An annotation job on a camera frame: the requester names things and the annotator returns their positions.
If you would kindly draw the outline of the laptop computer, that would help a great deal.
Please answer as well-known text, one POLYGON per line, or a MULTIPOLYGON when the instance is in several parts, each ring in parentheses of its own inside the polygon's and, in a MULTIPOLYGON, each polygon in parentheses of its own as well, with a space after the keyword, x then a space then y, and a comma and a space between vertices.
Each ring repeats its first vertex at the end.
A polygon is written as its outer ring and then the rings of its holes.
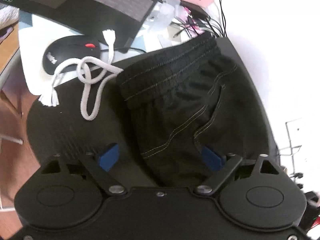
POLYGON ((160 0, 1 0, 81 34, 104 42, 103 31, 116 32, 115 46, 129 47, 160 0))

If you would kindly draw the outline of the white mouse pad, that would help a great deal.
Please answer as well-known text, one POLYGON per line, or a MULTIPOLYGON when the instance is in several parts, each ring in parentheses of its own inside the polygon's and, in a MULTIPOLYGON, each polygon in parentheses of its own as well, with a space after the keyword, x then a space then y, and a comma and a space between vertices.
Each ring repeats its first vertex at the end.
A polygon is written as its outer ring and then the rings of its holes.
POLYGON ((18 41, 29 92, 41 95, 53 81, 58 65, 67 59, 94 56, 108 61, 108 46, 41 16, 20 11, 18 41))

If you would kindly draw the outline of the black ThinkPad mouse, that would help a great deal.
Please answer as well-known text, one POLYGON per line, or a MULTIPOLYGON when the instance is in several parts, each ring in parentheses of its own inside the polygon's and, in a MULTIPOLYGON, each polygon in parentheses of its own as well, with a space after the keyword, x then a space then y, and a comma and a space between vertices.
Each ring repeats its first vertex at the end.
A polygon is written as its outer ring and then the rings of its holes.
POLYGON ((86 56, 100 58, 100 55, 100 44, 96 38, 87 35, 66 36, 46 48, 42 66, 47 74, 53 75, 57 66, 67 59, 82 59, 86 56))

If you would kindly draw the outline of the white wall socket panel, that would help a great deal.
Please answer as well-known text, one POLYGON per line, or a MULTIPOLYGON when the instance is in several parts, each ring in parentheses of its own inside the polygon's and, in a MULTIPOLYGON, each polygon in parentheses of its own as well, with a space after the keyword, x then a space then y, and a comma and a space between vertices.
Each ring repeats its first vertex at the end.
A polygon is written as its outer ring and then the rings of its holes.
POLYGON ((285 122, 286 144, 279 149, 280 166, 294 182, 303 178, 302 139, 300 127, 294 122, 285 122))

